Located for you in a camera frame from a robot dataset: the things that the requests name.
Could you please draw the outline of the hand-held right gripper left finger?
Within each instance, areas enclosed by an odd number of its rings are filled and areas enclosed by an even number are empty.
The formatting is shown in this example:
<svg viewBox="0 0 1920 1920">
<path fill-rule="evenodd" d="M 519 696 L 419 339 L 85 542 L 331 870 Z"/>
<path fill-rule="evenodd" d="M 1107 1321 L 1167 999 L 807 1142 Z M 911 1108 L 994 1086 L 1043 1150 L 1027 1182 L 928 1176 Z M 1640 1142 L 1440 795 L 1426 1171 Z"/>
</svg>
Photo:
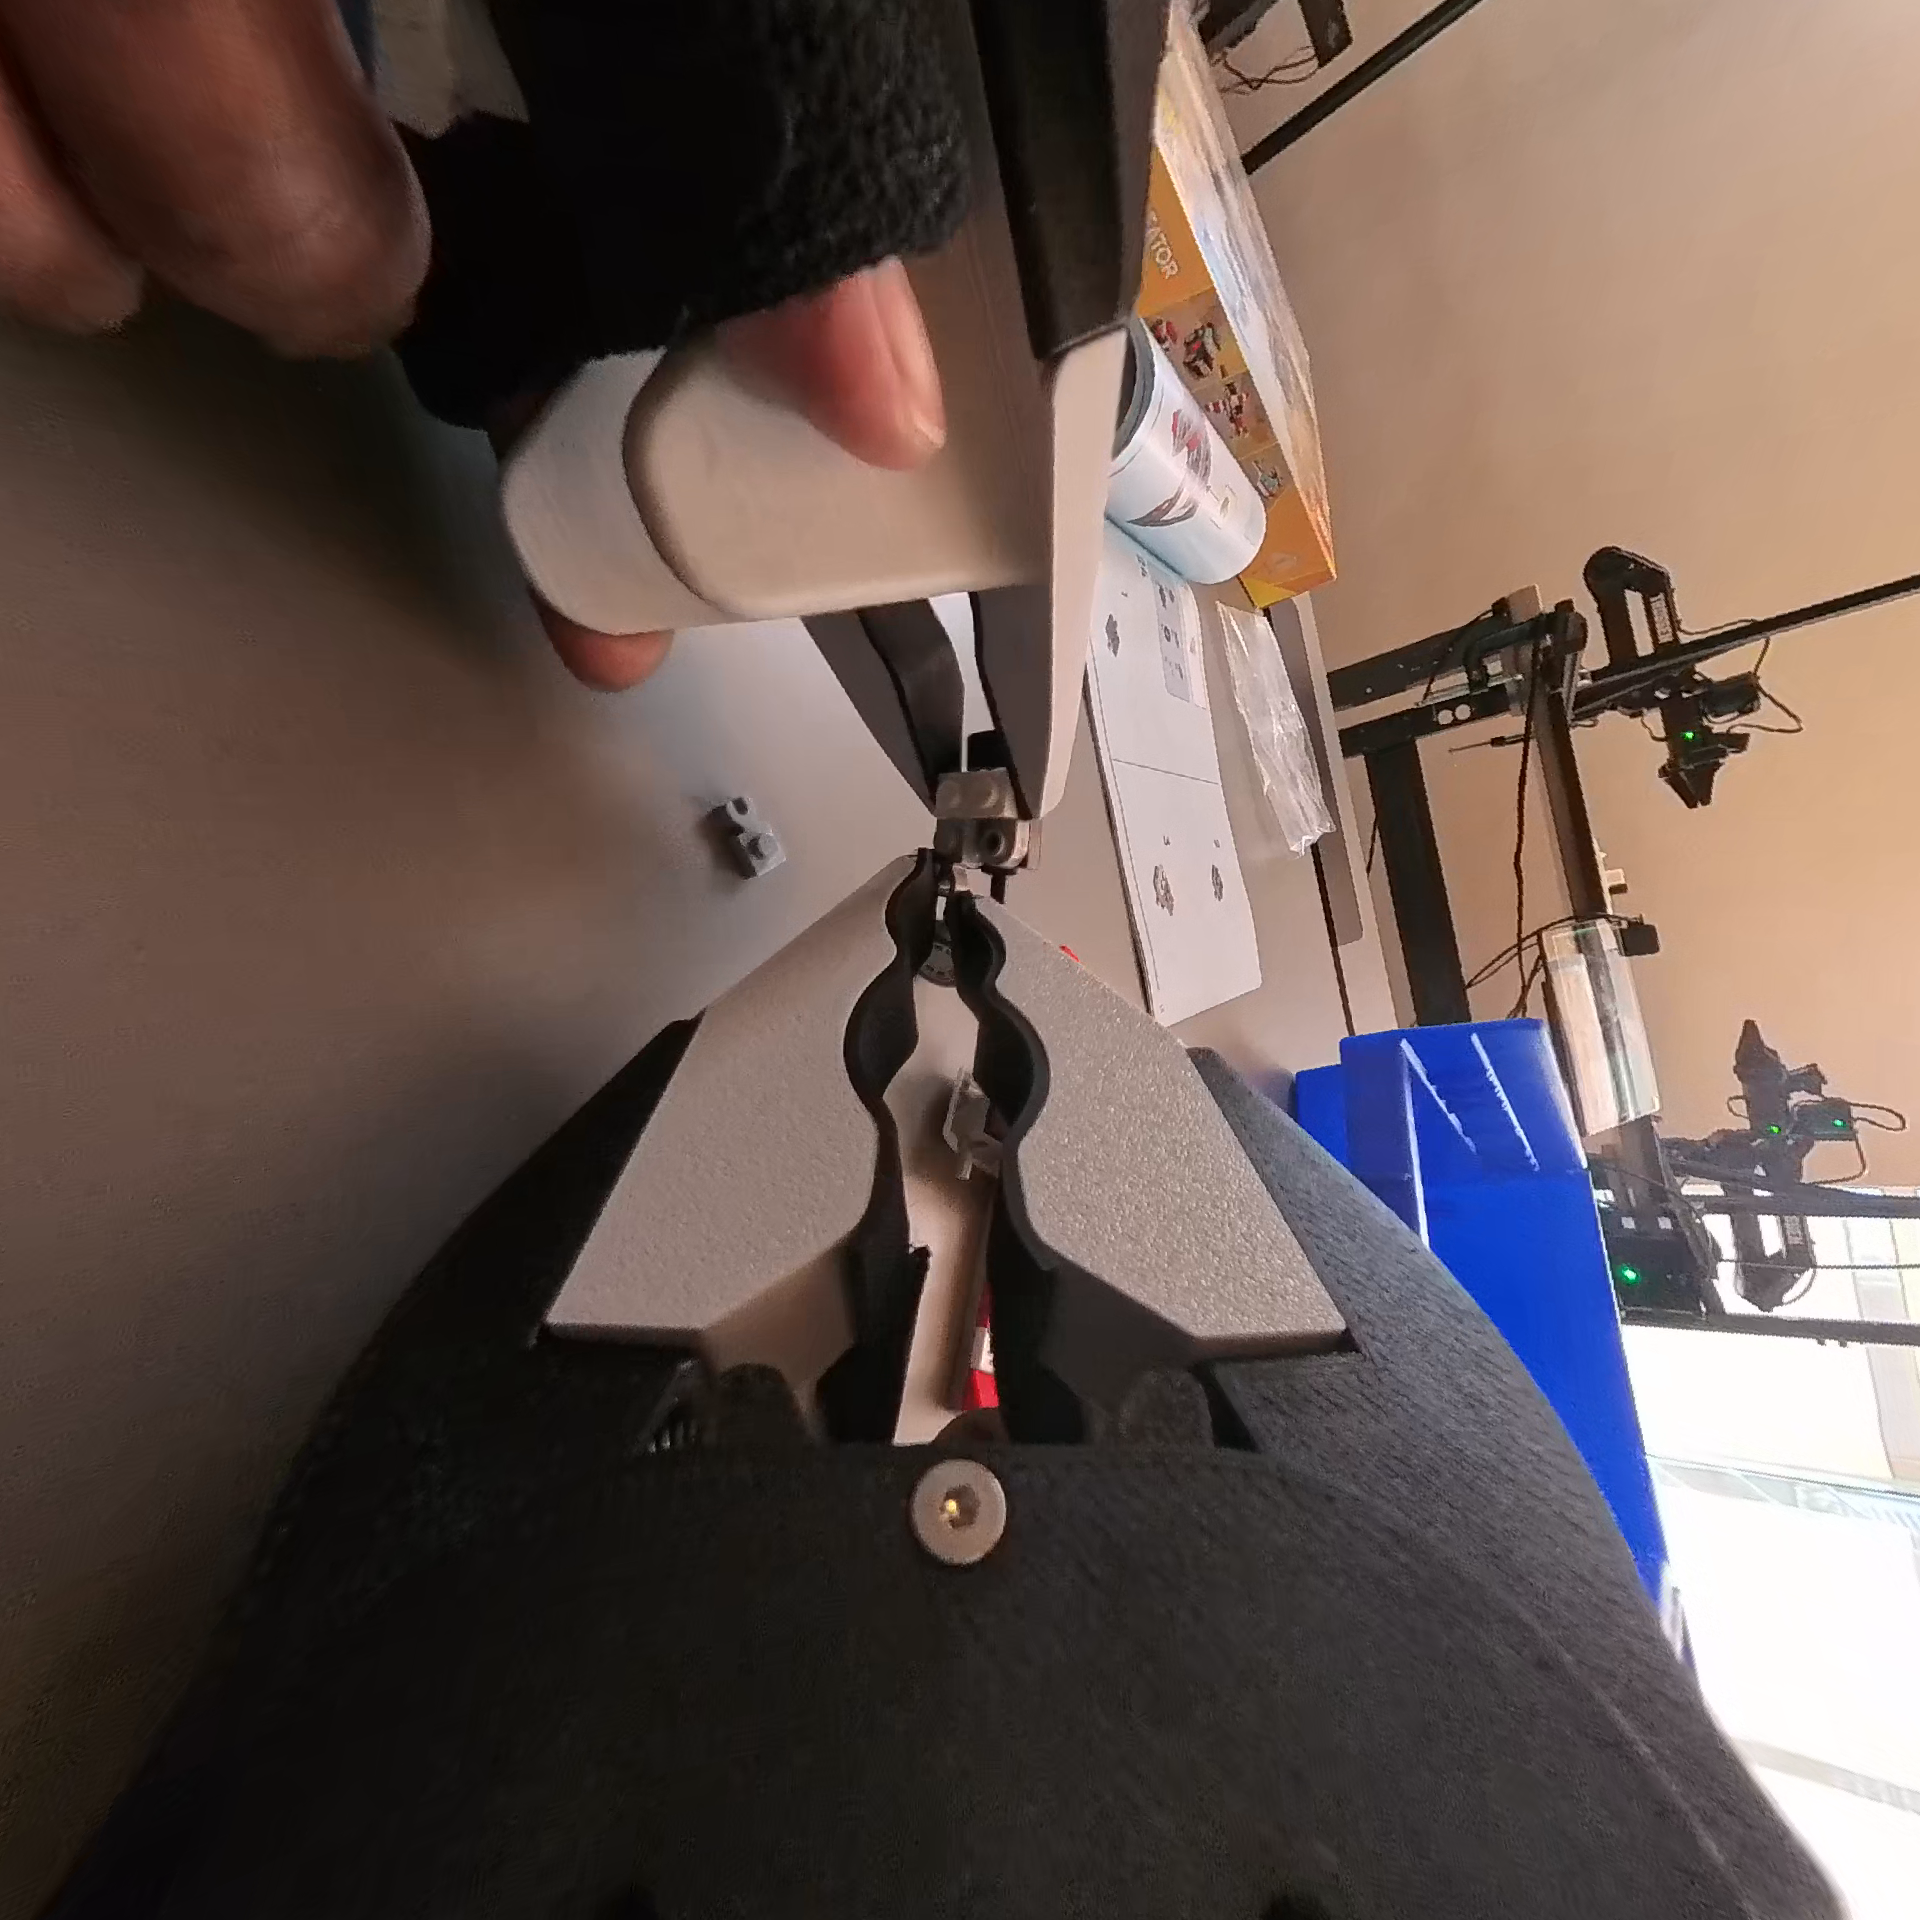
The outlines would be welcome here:
<svg viewBox="0 0 1920 1920">
<path fill-rule="evenodd" d="M 899 1416 L 924 1294 L 886 1091 L 911 1059 L 934 858 L 884 863 L 717 994 L 611 1178 L 549 1335 L 754 1363 Z"/>
</svg>

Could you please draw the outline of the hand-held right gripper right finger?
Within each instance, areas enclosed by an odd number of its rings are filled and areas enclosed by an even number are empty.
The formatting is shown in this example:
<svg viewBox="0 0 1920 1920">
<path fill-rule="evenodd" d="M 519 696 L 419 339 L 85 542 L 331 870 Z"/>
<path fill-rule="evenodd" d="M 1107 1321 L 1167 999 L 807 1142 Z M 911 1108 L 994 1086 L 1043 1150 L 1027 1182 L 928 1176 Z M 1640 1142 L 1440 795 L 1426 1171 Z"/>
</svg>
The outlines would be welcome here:
<svg viewBox="0 0 1920 1920">
<path fill-rule="evenodd" d="M 1119 1405 L 1149 1371 L 1321 1356 L 1350 1321 L 1186 1047 L 1008 907 L 954 897 L 994 1138 L 999 1405 Z"/>
</svg>

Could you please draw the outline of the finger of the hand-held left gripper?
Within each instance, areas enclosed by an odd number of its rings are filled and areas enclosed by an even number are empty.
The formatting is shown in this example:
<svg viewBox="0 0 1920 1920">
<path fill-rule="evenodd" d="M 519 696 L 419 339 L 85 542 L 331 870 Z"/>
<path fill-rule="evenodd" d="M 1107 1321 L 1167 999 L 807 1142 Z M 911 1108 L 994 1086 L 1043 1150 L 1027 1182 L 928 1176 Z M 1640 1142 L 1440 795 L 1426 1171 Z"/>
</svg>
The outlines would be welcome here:
<svg viewBox="0 0 1920 1920">
<path fill-rule="evenodd" d="M 954 240 L 964 313 L 954 318 L 954 429 L 984 557 L 970 563 L 974 655 L 1023 820 L 1065 786 L 1088 655 L 1123 328 L 1050 357 L 1027 333 L 1027 282 L 1003 197 L 975 180 Z"/>
<path fill-rule="evenodd" d="M 807 614 L 805 630 L 911 795 L 928 810 L 975 810 L 964 681 L 930 600 Z"/>
</svg>

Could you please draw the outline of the black wheel with grey axle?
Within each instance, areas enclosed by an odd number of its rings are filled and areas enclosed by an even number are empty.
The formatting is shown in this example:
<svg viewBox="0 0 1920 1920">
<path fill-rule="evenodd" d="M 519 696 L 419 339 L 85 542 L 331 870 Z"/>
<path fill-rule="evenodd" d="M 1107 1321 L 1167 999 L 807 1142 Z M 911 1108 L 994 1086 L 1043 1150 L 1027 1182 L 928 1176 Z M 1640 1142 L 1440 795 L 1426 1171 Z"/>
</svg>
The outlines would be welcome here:
<svg viewBox="0 0 1920 1920">
<path fill-rule="evenodd" d="M 970 766 L 934 780 L 930 853 L 951 870 L 984 875 L 994 903 L 1008 897 L 1032 853 L 1032 824 L 1023 815 L 1012 770 Z"/>
</svg>

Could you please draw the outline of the grey desk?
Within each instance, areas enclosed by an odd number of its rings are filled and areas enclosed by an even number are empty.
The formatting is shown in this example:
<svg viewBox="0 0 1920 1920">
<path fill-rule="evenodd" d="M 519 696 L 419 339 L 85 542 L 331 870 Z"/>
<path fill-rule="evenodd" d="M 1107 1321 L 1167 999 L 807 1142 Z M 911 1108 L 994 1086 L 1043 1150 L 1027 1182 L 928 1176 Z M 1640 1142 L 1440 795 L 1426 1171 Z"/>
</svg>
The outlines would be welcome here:
<svg viewBox="0 0 1920 1920">
<path fill-rule="evenodd" d="M 415 1269 L 924 834 L 800 627 L 576 684 L 491 495 L 392 361 L 2 323 L 2 1915 Z"/>
</svg>

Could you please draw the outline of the person's left hand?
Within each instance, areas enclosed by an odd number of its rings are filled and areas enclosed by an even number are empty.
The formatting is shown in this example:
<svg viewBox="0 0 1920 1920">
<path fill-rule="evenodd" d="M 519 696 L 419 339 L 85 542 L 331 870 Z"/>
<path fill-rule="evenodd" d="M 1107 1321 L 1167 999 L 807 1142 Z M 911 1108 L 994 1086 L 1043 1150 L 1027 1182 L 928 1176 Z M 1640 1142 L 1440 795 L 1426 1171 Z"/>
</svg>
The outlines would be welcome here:
<svg viewBox="0 0 1920 1920">
<path fill-rule="evenodd" d="M 373 5 L 2 5 L 2 313 L 151 284 L 298 361 L 399 348 L 497 455 L 577 369 L 711 331 L 875 471 L 948 444 L 910 258 L 964 151 L 919 5 L 482 5 L 526 121 L 414 130 Z"/>
</svg>

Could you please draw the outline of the white instruction booklet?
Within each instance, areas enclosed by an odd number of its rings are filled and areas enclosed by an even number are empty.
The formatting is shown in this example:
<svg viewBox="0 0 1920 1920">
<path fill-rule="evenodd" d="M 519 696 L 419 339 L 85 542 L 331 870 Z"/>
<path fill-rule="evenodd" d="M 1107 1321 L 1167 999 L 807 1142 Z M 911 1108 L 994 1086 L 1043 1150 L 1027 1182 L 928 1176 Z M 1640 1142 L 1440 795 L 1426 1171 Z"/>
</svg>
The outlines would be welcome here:
<svg viewBox="0 0 1920 1920">
<path fill-rule="evenodd" d="M 1143 1002 L 1177 1026 L 1261 979 L 1219 790 L 1202 590 L 1252 563 L 1267 516 L 1149 328 L 1126 318 L 1119 342 L 1085 697 Z"/>
</svg>

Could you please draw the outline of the orange toy brick cardboard box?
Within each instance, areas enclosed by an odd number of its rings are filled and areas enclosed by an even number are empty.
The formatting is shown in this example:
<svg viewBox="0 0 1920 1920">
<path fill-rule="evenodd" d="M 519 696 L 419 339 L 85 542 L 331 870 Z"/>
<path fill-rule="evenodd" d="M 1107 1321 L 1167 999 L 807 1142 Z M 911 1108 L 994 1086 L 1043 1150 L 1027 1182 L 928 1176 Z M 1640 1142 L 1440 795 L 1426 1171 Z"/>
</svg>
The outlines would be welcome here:
<svg viewBox="0 0 1920 1920">
<path fill-rule="evenodd" d="M 1333 523 L 1307 342 L 1186 5 L 1156 71 L 1138 318 L 1261 495 L 1256 610 L 1330 585 Z"/>
</svg>

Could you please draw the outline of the clear plastic bag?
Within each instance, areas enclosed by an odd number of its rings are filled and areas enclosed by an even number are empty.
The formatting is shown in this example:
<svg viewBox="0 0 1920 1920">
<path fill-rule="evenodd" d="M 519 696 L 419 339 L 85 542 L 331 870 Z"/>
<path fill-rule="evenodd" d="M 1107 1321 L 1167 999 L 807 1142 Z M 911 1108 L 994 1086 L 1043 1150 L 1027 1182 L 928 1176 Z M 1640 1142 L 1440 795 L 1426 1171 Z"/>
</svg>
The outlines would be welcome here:
<svg viewBox="0 0 1920 1920">
<path fill-rule="evenodd" d="M 1248 733 L 1267 810 L 1283 849 L 1303 858 L 1333 830 L 1307 706 L 1292 687 L 1273 627 L 1258 614 L 1217 604 L 1217 620 L 1219 659 L 1229 665 L 1236 714 Z"/>
</svg>

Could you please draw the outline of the blue plastic bin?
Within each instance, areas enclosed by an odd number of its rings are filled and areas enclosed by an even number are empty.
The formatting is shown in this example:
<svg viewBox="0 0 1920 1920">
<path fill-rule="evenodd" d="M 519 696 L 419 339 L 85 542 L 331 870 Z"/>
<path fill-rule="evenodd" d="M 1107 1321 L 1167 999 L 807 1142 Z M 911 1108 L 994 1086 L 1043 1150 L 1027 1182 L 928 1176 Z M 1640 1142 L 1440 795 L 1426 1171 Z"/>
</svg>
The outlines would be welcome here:
<svg viewBox="0 0 1920 1920">
<path fill-rule="evenodd" d="M 1536 1018 L 1376 1028 L 1292 1079 L 1292 1120 L 1405 1220 L 1539 1385 L 1659 1631 L 1694 1667 L 1585 1147 Z"/>
</svg>

